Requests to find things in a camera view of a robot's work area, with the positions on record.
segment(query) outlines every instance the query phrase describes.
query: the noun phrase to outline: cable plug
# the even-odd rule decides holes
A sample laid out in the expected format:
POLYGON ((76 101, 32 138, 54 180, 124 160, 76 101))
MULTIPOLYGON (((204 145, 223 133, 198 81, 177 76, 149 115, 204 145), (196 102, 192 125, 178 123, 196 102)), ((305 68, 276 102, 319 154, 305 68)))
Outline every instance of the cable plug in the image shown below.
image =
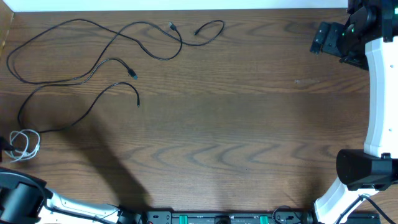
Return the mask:
POLYGON ((15 151, 16 149, 15 149, 14 146, 9 144, 6 139, 4 139, 2 136, 0 136, 0 151, 1 150, 4 150, 4 151, 15 151))
POLYGON ((197 34, 199 33, 200 30, 201 30, 201 28, 197 29, 197 30, 193 33, 193 35, 197 35, 197 34))
POLYGON ((130 76, 133 77, 133 79, 138 79, 137 74, 131 68, 127 69, 127 71, 129 72, 130 76))
POLYGON ((169 22, 169 26, 170 26, 170 28, 171 28, 172 30, 174 30, 174 31, 177 30, 177 27, 176 27, 172 22, 169 22))

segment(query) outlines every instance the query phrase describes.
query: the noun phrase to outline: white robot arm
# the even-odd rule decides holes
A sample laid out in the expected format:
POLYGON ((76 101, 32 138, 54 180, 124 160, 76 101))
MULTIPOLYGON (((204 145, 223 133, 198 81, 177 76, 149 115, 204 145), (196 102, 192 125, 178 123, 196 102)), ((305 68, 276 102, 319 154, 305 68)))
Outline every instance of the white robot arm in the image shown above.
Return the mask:
POLYGON ((355 4, 355 1, 349 2, 351 16, 344 27, 330 24, 330 30, 337 30, 335 33, 340 36, 326 34, 328 37, 322 42, 323 46, 327 44, 337 51, 328 47, 322 51, 341 57, 341 62, 369 70, 369 127, 364 151, 339 152, 338 177, 314 203, 317 221, 325 224, 345 223, 362 202, 358 200, 360 195, 370 197, 397 181, 398 38, 394 37, 392 25, 398 16, 395 15, 397 5, 395 1, 372 0, 363 1, 361 7, 355 4))
POLYGON ((93 204, 66 198, 54 190, 50 190, 52 198, 47 199, 49 208, 57 208, 59 212, 53 212, 43 207, 39 213, 39 224, 46 223, 117 223, 120 209, 114 205, 93 204))

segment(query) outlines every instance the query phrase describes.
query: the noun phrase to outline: wooden surface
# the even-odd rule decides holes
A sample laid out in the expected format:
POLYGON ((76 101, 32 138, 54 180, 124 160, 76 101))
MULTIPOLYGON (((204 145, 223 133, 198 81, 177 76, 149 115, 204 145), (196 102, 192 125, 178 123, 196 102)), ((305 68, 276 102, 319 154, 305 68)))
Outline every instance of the wooden surface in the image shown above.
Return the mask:
MULTIPOLYGON (((35 95, 24 121, 43 130, 76 120, 112 83, 130 82, 141 94, 137 108, 130 89, 113 88, 74 128, 43 134, 35 159, 5 165, 46 180, 61 194, 174 210, 308 208, 336 178, 337 152, 363 148, 368 73, 309 52, 319 22, 344 22, 343 9, 18 13, 5 54, 77 17, 115 30, 132 21, 167 29, 173 21, 190 42, 218 31, 214 25, 194 37, 207 21, 223 19, 226 29, 211 44, 184 46, 166 62, 118 37, 103 58, 123 59, 138 80, 110 62, 85 85, 35 95)), ((178 42, 145 25, 124 33, 158 56, 178 49, 178 42)), ((15 66, 31 81, 74 77, 91 68, 112 36, 76 22, 22 49, 15 66)), ((4 59, 0 74, 0 134, 8 136, 19 129, 17 111, 35 86, 12 77, 4 59)), ((374 200, 398 221, 397 187, 374 200)), ((374 211, 368 203, 361 209, 374 211)))
POLYGON ((10 8, 4 3, 4 1, 0 0, 0 58, 2 53, 2 48, 6 44, 6 39, 11 27, 11 21, 14 16, 14 13, 10 8))

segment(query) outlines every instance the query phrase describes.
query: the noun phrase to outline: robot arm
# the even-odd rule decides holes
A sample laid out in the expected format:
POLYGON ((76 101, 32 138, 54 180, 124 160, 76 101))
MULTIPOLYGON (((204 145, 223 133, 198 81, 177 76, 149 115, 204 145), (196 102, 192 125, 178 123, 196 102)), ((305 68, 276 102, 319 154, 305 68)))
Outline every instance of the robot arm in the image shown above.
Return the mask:
POLYGON ((369 70, 370 117, 364 150, 339 152, 338 178, 314 203, 318 222, 344 223, 359 206, 398 180, 398 38, 396 1, 350 1, 345 26, 322 23, 311 51, 369 70))
POLYGON ((0 167, 0 174, 1 223, 136 224, 141 220, 140 214, 114 205, 66 198, 46 189, 44 180, 14 170, 0 167))

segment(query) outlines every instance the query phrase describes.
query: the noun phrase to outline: black cable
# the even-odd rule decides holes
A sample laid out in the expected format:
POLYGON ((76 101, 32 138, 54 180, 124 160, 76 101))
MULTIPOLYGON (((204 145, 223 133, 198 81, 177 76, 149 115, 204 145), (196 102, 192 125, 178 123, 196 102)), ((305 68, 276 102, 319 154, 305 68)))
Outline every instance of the black cable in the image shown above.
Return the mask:
POLYGON ((45 194, 44 188, 43 188, 42 186, 40 186, 39 184, 37 184, 36 182, 34 182, 33 180, 31 180, 30 178, 28 178, 28 177, 26 177, 26 176, 24 176, 24 175, 21 175, 21 174, 17 174, 17 173, 13 173, 13 172, 0 172, 0 175, 4 175, 4 174, 5 174, 5 175, 15 175, 15 176, 18 176, 18 177, 20 177, 20 178, 23 178, 23 179, 27 180, 28 183, 32 184, 33 186, 37 187, 37 189, 40 191, 40 193, 41 193, 42 196, 43 196, 43 206, 44 206, 47 210, 49 210, 49 211, 51 211, 51 212, 56 212, 56 213, 60 213, 60 214, 63 214, 63 215, 68 215, 68 216, 75 217, 75 218, 82 218, 82 219, 85 219, 85 220, 92 220, 92 221, 96 221, 96 222, 99 222, 99 223, 108 224, 108 222, 103 221, 103 218, 105 218, 105 217, 103 217, 103 218, 88 217, 88 216, 84 216, 84 215, 77 215, 77 214, 74 214, 74 213, 64 212, 64 211, 61 211, 61 210, 57 210, 56 208, 50 208, 50 207, 47 205, 47 199, 48 199, 48 198, 47 198, 47 195, 45 194))
POLYGON ((109 215, 106 215, 98 220, 103 220, 104 218, 109 217, 109 216, 115 214, 116 212, 120 212, 120 209, 118 207, 116 207, 116 206, 114 206, 114 207, 117 208, 117 210, 115 210, 114 212, 110 213, 109 215))
POLYGON ((111 30, 111 29, 108 29, 108 28, 106 28, 106 27, 103 27, 103 26, 101 26, 101 25, 99 25, 99 24, 97 24, 97 23, 95 23, 95 22, 93 22, 93 21, 90 21, 90 20, 88 20, 88 19, 72 19, 72 20, 69 20, 69 21, 62 22, 62 23, 60 23, 60 24, 58 24, 58 25, 55 25, 55 26, 53 26, 53 27, 51 27, 51 28, 49 28, 49 29, 47 29, 47 30, 41 32, 40 34, 36 35, 35 37, 31 38, 31 39, 28 40, 27 42, 25 42, 25 43, 23 43, 22 45, 20 45, 20 46, 18 46, 17 48, 15 48, 15 49, 14 49, 13 51, 11 51, 10 54, 7 56, 6 64, 7 64, 7 68, 8 68, 8 70, 10 71, 10 73, 11 73, 14 77, 16 77, 19 81, 21 81, 21 82, 23 82, 23 83, 40 85, 40 84, 60 83, 60 82, 67 82, 67 81, 77 80, 77 79, 79 79, 79 78, 83 78, 84 76, 86 76, 87 74, 89 74, 89 73, 95 68, 95 66, 97 65, 97 63, 100 61, 102 55, 105 53, 105 51, 108 49, 108 47, 112 44, 112 42, 115 40, 115 38, 116 38, 117 36, 119 36, 119 35, 122 36, 122 37, 125 37, 125 38, 127 38, 127 39, 130 39, 130 40, 133 40, 133 41, 137 42, 137 44, 141 47, 141 49, 142 49, 146 54, 148 54, 149 56, 151 56, 152 58, 155 58, 155 59, 157 59, 157 60, 170 60, 170 59, 173 59, 174 57, 176 57, 176 56, 180 53, 183 44, 189 45, 189 46, 203 46, 203 45, 209 44, 211 41, 213 41, 214 39, 216 39, 216 38, 222 33, 222 31, 223 31, 223 29, 224 29, 224 26, 225 26, 225 23, 224 23, 224 21, 222 21, 222 20, 215 20, 215 21, 207 22, 206 24, 202 25, 198 30, 196 30, 196 31, 194 32, 194 35, 197 35, 197 34, 202 30, 202 28, 204 28, 204 27, 207 26, 208 24, 212 24, 212 23, 214 23, 214 22, 222 22, 222 23, 223 23, 223 26, 222 26, 222 28, 220 29, 220 31, 219 31, 213 38, 211 38, 210 40, 208 40, 208 41, 206 41, 206 42, 204 42, 204 43, 202 43, 202 44, 190 44, 190 43, 184 42, 184 41, 182 40, 180 33, 179 33, 176 29, 175 29, 175 31, 176 31, 176 33, 178 34, 179 39, 176 38, 176 37, 174 37, 174 36, 172 36, 172 35, 170 35, 170 34, 168 34, 166 31, 164 31, 163 29, 161 29, 159 26, 157 26, 157 25, 155 25, 155 24, 152 24, 152 23, 150 23, 150 22, 144 22, 144 21, 132 22, 132 23, 130 23, 130 24, 124 26, 124 27, 123 27, 122 29, 120 29, 118 32, 116 32, 116 31, 114 31, 114 30, 111 30), (67 24, 67 23, 69 23, 69 22, 74 22, 74 21, 89 22, 89 23, 91 23, 91 24, 94 24, 94 25, 96 25, 96 26, 98 26, 98 27, 100 27, 100 28, 106 30, 106 31, 109 31, 109 32, 112 32, 112 33, 115 34, 115 36, 109 41, 109 43, 106 45, 106 47, 105 47, 104 50, 101 52, 101 54, 99 55, 98 59, 96 60, 96 62, 95 62, 94 65, 90 68, 90 70, 89 70, 88 72, 86 72, 86 73, 84 73, 84 74, 82 74, 82 75, 80 75, 80 76, 77 76, 77 77, 75 77, 75 78, 69 78, 69 79, 64 79, 64 80, 44 81, 44 82, 30 82, 30 81, 27 81, 27 80, 23 79, 23 78, 18 74, 18 72, 17 72, 17 70, 15 69, 15 67, 13 68, 14 71, 12 71, 12 69, 11 69, 11 67, 10 67, 10 64, 9 64, 11 55, 13 55, 13 54, 14 54, 15 52, 17 52, 19 49, 21 49, 22 47, 24 47, 24 46, 27 45, 28 43, 32 42, 32 41, 35 40, 36 38, 38 38, 38 37, 40 37, 41 35, 47 33, 48 31, 53 30, 53 29, 56 29, 56 28, 58 28, 58 27, 60 27, 60 26, 62 26, 62 25, 64 25, 64 24, 67 24), (179 50, 177 51, 177 53, 176 53, 175 55, 173 55, 173 56, 171 56, 171 57, 169 57, 169 58, 161 58, 161 57, 155 56, 154 54, 150 53, 150 52, 144 47, 144 45, 143 45, 139 40, 121 34, 121 32, 122 32, 124 29, 126 29, 126 28, 128 28, 129 26, 132 26, 132 25, 134 25, 134 24, 147 24, 147 25, 150 25, 150 26, 156 28, 157 30, 161 31, 161 33, 163 33, 164 35, 166 35, 166 36, 168 36, 168 37, 170 37, 170 38, 172 38, 172 39, 174 39, 174 40, 179 41, 179 42, 180 42, 180 48, 179 48, 179 50))
POLYGON ((344 210, 344 212, 342 214, 340 214, 340 216, 337 219, 336 224, 340 224, 341 220, 343 219, 343 217, 349 212, 351 211, 351 209, 353 209, 353 207, 359 203, 361 201, 361 197, 358 197, 353 203, 351 203, 351 205, 349 205, 349 207, 344 210))
POLYGON ((349 212, 351 211, 351 209, 353 209, 353 207, 363 201, 364 199, 366 199, 371 205, 373 205, 373 207, 380 213, 381 216, 384 217, 384 219, 387 220, 387 222, 389 222, 390 224, 396 224, 394 221, 392 221, 384 212, 383 210, 381 210, 381 208, 372 200, 370 199, 368 196, 366 195, 360 195, 351 205, 349 205, 349 207, 340 215, 340 217, 337 219, 336 224, 340 224, 341 220, 343 219, 343 217, 349 212))
MULTIPOLYGON (((110 61, 110 60, 115 60, 115 61, 117 61, 117 62, 120 62, 122 65, 124 65, 124 66, 127 68, 128 71, 131 71, 131 68, 129 68, 121 59, 118 59, 118 58, 108 58, 108 59, 106 59, 106 60, 103 60, 101 63, 99 63, 99 64, 93 69, 93 71, 91 72, 90 76, 87 77, 84 81, 82 81, 82 82, 80 82, 80 83, 48 84, 48 85, 43 85, 43 86, 38 87, 38 88, 36 88, 36 89, 26 98, 26 100, 23 102, 23 104, 22 104, 21 107, 19 108, 18 115, 17 115, 17 120, 18 120, 19 127, 20 127, 21 129, 25 129, 25 127, 24 127, 24 125, 23 125, 23 123, 22 123, 22 121, 21 121, 21 114, 22 114, 22 111, 23 111, 25 105, 27 104, 27 102, 28 102, 28 101, 32 98, 32 96, 33 96, 35 93, 37 93, 39 90, 42 90, 43 88, 45 88, 45 87, 50 87, 50 86, 73 86, 73 85, 82 85, 82 84, 84 84, 85 82, 87 82, 87 81, 94 75, 94 73, 97 71, 97 69, 98 69, 102 64, 104 64, 105 62, 108 62, 108 61, 110 61)), ((88 113, 91 111, 91 109, 93 109, 94 104, 97 102, 97 100, 100 98, 100 96, 101 96, 104 92, 106 92, 106 90, 108 90, 108 89, 110 89, 110 88, 112 88, 112 87, 114 87, 114 86, 116 86, 116 85, 122 85, 122 84, 123 84, 123 85, 128 85, 129 87, 131 87, 131 88, 136 92, 136 95, 137 95, 137 106, 139 107, 139 105, 140 105, 139 94, 138 94, 138 91, 134 88, 134 86, 132 86, 130 83, 126 83, 126 82, 114 83, 114 84, 108 86, 107 88, 105 88, 105 89, 95 98, 94 102, 93 102, 93 103, 91 104, 91 106, 88 108, 88 110, 86 111, 86 113, 83 114, 83 116, 81 116, 79 119, 77 119, 77 120, 76 120, 75 122, 73 122, 72 124, 69 124, 68 126, 65 126, 65 127, 63 127, 63 128, 48 129, 48 130, 44 130, 44 131, 38 131, 38 133, 42 134, 42 133, 47 133, 47 132, 52 132, 52 131, 62 131, 62 130, 65 130, 65 129, 68 129, 68 128, 74 126, 75 124, 77 124, 79 121, 81 121, 83 118, 85 118, 85 117, 88 115, 88 113)))
POLYGON ((139 216, 139 219, 138 219, 138 222, 137 222, 137 224, 139 224, 139 222, 141 222, 141 221, 142 221, 142 219, 141 219, 141 218, 142 218, 142 215, 140 215, 140 216, 139 216))
MULTIPOLYGON (((219 31, 213 38, 211 38, 210 40, 208 40, 207 42, 204 42, 204 43, 202 43, 202 44, 190 44, 190 43, 184 42, 184 41, 182 40, 182 37, 181 37, 180 32, 177 30, 176 26, 175 26, 174 24, 172 24, 172 23, 170 23, 170 28, 171 28, 172 30, 174 30, 174 31, 177 33, 178 38, 176 38, 176 37, 174 37, 174 36, 172 36, 172 35, 166 33, 166 31, 164 31, 163 29, 161 29, 159 26, 157 26, 157 25, 155 25, 155 24, 152 24, 152 23, 150 23, 150 22, 142 22, 142 21, 139 21, 139 22, 132 22, 132 23, 130 23, 130 24, 124 26, 124 27, 123 27, 122 29, 120 29, 118 32, 116 32, 116 31, 113 31, 113 30, 108 29, 108 28, 106 28, 106 27, 103 27, 103 26, 101 26, 101 25, 99 25, 99 24, 97 24, 97 23, 95 23, 95 22, 93 22, 93 21, 89 21, 89 20, 86 20, 86 19, 72 19, 72 20, 69 20, 69 21, 62 22, 62 23, 60 23, 60 24, 58 24, 58 25, 55 25, 55 26, 53 26, 53 27, 51 27, 51 28, 49 28, 49 29, 47 29, 47 30, 41 32, 40 34, 38 34, 38 35, 36 35, 35 37, 33 37, 33 38, 31 38, 30 40, 28 40, 27 42, 25 42, 25 43, 23 43, 22 45, 18 46, 16 49, 14 49, 13 51, 11 51, 11 53, 7 56, 7 68, 8 68, 8 70, 10 71, 10 73, 11 73, 14 77, 16 77, 19 81, 21 81, 21 82, 23 82, 23 83, 28 83, 28 84, 34 84, 34 85, 46 84, 46 85, 43 85, 43 86, 40 86, 40 87, 36 88, 36 89, 26 98, 26 100, 23 102, 22 106, 19 108, 18 115, 17 115, 17 120, 18 120, 18 125, 19 125, 19 127, 20 127, 21 129, 24 129, 23 122, 21 121, 21 114, 22 114, 22 111, 23 111, 25 105, 27 104, 27 102, 32 98, 32 96, 33 96, 35 93, 37 93, 39 90, 42 90, 43 88, 51 87, 51 86, 73 86, 73 85, 82 85, 82 84, 84 84, 85 82, 87 82, 87 81, 94 75, 94 73, 97 71, 97 69, 98 69, 102 64, 104 64, 104 63, 107 62, 107 61, 110 61, 110 60, 118 61, 119 63, 121 63, 121 64, 127 69, 127 72, 130 74, 130 76, 132 76, 134 79, 137 79, 137 75, 135 74, 135 72, 134 72, 125 62, 123 62, 121 59, 118 59, 118 58, 108 58, 108 59, 103 60, 102 62, 98 63, 99 60, 101 59, 101 57, 103 56, 103 54, 105 53, 105 51, 106 51, 106 50, 108 49, 108 47, 112 44, 112 42, 116 39, 117 36, 120 35, 120 36, 123 36, 123 37, 125 37, 125 38, 131 39, 131 40, 137 42, 137 43, 139 44, 139 46, 141 47, 141 49, 142 49, 146 54, 148 54, 149 56, 151 56, 152 58, 155 58, 155 59, 157 59, 157 60, 170 60, 170 59, 173 59, 174 57, 176 57, 176 56, 181 52, 181 49, 182 49, 182 45, 183 45, 183 44, 189 45, 189 46, 202 46, 202 45, 209 44, 211 41, 213 41, 215 38, 217 38, 217 37, 221 34, 221 32, 223 31, 224 25, 225 25, 225 23, 224 23, 223 21, 221 21, 221 20, 215 20, 215 21, 207 22, 206 24, 202 25, 199 29, 197 29, 197 30, 195 31, 194 35, 197 35, 197 34, 202 30, 202 28, 204 28, 204 27, 207 26, 208 24, 212 24, 212 23, 214 23, 214 22, 222 22, 222 23, 223 23, 222 28, 220 29, 220 31, 219 31), (92 23, 92 24, 94 24, 94 25, 96 25, 96 26, 102 28, 102 29, 105 29, 105 30, 107 30, 107 31, 110 31, 110 32, 112 32, 112 33, 115 33, 115 36, 109 41, 109 43, 108 43, 108 44, 106 45, 106 47, 103 49, 103 51, 101 52, 101 54, 100 54, 99 57, 97 58, 96 62, 95 62, 94 65, 90 68, 90 70, 89 70, 88 72, 86 72, 86 73, 84 73, 84 74, 82 74, 82 75, 80 75, 80 76, 78 76, 78 77, 70 78, 70 79, 55 80, 55 81, 44 81, 44 82, 30 82, 30 81, 27 81, 27 80, 23 79, 23 78, 18 74, 18 72, 17 72, 15 66, 13 66, 13 69, 14 69, 14 70, 11 69, 11 67, 10 67, 10 65, 9 65, 9 61, 10 61, 11 55, 13 55, 13 54, 14 54, 15 52, 17 52, 19 49, 21 49, 22 47, 26 46, 28 43, 32 42, 32 41, 35 40, 36 38, 38 38, 38 37, 40 37, 41 35, 47 33, 48 31, 53 30, 53 29, 56 29, 56 28, 58 28, 58 27, 60 27, 60 26, 62 26, 62 25, 64 25, 64 24, 67 24, 67 23, 73 22, 73 21, 85 21, 85 22, 89 22, 89 23, 92 23), (139 40, 121 34, 121 32, 122 32, 124 29, 126 29, 126 28, 128 28, 128 27, 130 27, 130 26, 133 26, 134 24, 147 24, 147 25, 150 25, 150 26, 156 28, 157 30, 161 31, 161 33, 165 34, 166 36, 168 36, 168 37, 170 37, 170 38, 172 38, 172 39, 174 39, 174 40, 179 41, 179 42, 180 42, 180 48, 178 49, 177 53, 175 53, 173 56, 171 56, 171 57, 169 57, 169 58, 161 58, 161 57, 155 56, 154 54, 150 53, 150 52, 143 46, 143 44, 142 44, 139 40), (81 78, 85 77, 87 74, 89 74, 90 72, 91 72, 91 74, 89 75, 89 77, 86 78, 84 81, 82 81, 82 82, 80 82, 80 83, 56 84, 56 83, 69 82, 69 81, 72 81, 72 80, 81 79, 81 78)), ((88 113, 89 113, 89 112, 91 111, 91 109, 94 107, 94 104, 97 102, 98 98, 99 98, 104 92, 106 92, 106 90, 108 90, 108 89, 110 89, 110 88, 112 88, 112 87, 114 87, 114 86, 116 86, 116 85, 128 85, 128 86, 130 86, 130 87, 136 92, 136 94, 137 94, 137 106, 139 107, 140 101, 139 101, 139 94, 138 94, 138 91, 137 91, 131 84, 126 83, 126 82, 114 83, 114 84, 108 86, 107 88, 105 88, 105 89, 95 98, 94 102, 93 102, 93 103, 91 104, 91 106, 88 108, 87 112, 86 112, 83 116, 81 116, 79 119, 77 119, 75 122, 73 122, 72 124, 69 124, 68 126, 65 126, 65 127, 63 127, 63 128, 48 129, 48 130, 38 131, 38 133, 42 134, 42 133, 53 132, 53 131, 62 131, 62 130, 65 130, 65 129, 68 129, 68 128, 74 126, 75 124, 77 124, 79 121, 81 121, 83 118, 85 118, 85 117, 88 115, 88 113)))
POLYGON ((272 219, 276 222, 276 224, 281 224, 281 223, 278 222, 278 221, 276 220, 276 218, 275 218, 275 212, 278 211, 278 210, 280 210, 281 208, 288 208, 291 212, 294 213, 294 215, 296 216, 296 218, 298 218, 298 220, 300 220, 298 223, 294 223, 294 224, 299 224, 299 223, 301 223, 301 218, 302 218, 302 216, 299 217, 299 216, 297 215, 297 213, 296 213, 295 211, 293 211, 293 209, 292 209, 290 206, 281 205, 281 206, 277 207, 277 208, 274 210, 274 212, 272 212, 272 219))
POLYGON ((372 200, 372 199, 370 199, 368 196, 366 196, 366 195, 361 195, 361 196, 359 196, 360 198, 364 198, 364 199, 366 199, 371 205, 373 205, 373 207, 380 213, 380 215, 381 216, 383 216, 383 218, 385 219, 385 220, 387 220, 387 222, 389 222, 390 224, 396 224, 394 221, 392 221, 384 212, 383 212, 383 210, 381 210, 381 208, 378 206, 378 205, 376 205, 376 203, 372 200))

